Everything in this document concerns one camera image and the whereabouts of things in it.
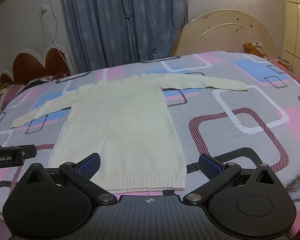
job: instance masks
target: bedspread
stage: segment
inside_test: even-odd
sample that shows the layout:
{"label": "bedspread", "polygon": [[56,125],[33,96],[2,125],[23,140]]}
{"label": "bedspread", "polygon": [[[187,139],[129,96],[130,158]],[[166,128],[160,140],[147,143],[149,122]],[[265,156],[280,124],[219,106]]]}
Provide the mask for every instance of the bedspread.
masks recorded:
{"label": "bedspread", "polygon": [[243,168],[268,163],[281,182],[294,189],[293,198],[300,199],[295,184],[300,177],[300,85],[262,58],[219,51],[78,74],[32,87],[14,98],[0,115],[0,144],[3,147],[34,144],[38,154],[34,159],[25,160],[22,167],[0,169],[0,213],[9,193],[31,163],[49,167],[53,147],[70,110],[48,114],[10,129],[14,119],[79,86],[141,73],[206,75],[242,81],[248,87],[248,92],[164,91],[187,164],[186,190],[175,192],[181,198],[208,181],[198,167],[201,153],[215,157],[248,147],[256,154],[224,155],[223,160],[234,161]]}

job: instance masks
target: cream knit sweater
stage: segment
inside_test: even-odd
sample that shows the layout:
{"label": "cream knit sweater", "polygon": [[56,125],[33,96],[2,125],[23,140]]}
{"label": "cream knit sweater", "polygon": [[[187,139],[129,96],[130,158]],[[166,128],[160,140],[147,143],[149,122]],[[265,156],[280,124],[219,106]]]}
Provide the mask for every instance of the cream knit sweater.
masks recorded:
{"label": "cream knit sweater", "polygon": [[186,163],[162,89],[247,90],[243,82],[185,74],[141,74],[100,81],[44,103],[15,119],[19,127],[71,107],[50,167],[101,157],[91,181],[113,193],[184,190]]}

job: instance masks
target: blue curtain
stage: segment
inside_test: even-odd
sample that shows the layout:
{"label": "blue curtain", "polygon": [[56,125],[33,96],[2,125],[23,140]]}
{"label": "blue curtain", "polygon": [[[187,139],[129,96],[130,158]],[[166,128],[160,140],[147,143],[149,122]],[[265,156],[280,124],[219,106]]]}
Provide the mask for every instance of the blue curtain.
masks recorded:
{"label": "blue curtain", "polygon": [[77,72],[168,57],[187,0],[63,0]]}

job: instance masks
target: bed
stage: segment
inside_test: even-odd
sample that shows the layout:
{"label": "bed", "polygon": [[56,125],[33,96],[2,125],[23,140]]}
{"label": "bed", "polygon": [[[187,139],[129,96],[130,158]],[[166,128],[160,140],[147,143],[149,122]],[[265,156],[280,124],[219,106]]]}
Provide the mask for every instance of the bed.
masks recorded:
{"label": "bed", "polygon": [[238,10],[221,9],[200,15],[181,31],[171,55],[210,51],[245,52],[245,43],[262,43],[267,57],[276,57],[267,29],[253,16]]}
{"label": "bed", "polygon": [[[12,121],[79,86],[141,73],[182,73],[235,79],[245,82],[248,92],[165,90],[167,106],[185,153],[186,190],[129,194],[178,194],[182,198],[208,181],[198,167],[201,153],[210,154],[222,162],[237,162],[243,168],[268,163],[296,202],[298,215],[291,230],[291,235],[294,235],[300,229],[300,84],[277,66],[255,55],[197,51],[191,55],[60,78],[29,88],[14,98],[0,115],[0,144],[34,144],[38,154],[36,158],[26,160],[22,167],[0,169],[0,239],[10,236],[1,214],[9,193],[31,163],[39,162],[49,167],[53,147],[70,110],[48,114],[10,129]],[[251,148],[256,154],[242,156],[236,151],[242,147]]]}
{"label": "bed", "polygon": [[64,76],[74,74],[69,53],[60,44],[53,44],[47,48],[44,57],[32,49],[23,49],[15,57],[12,72],[3,70],[0,83],[27,85],[30,81],[45,76]]}

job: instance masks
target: metal bolt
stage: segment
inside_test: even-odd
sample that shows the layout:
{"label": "metal bolt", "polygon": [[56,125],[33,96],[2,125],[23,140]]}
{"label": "metal bolt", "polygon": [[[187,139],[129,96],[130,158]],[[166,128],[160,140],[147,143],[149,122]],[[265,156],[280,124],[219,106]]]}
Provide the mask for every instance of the metal bolt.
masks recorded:
{"label": "metal bolt", "polygon": [[101,194],[98,198],[103,202],[109,202],[114,199],[114,195],[105,193],[105,194]]}
{"label": "metal bolt", "polygon": [[199,194],[192,193],[192,194],[187,195],[186,199],[191,202],[198,202],[202,199],[202,197]]}

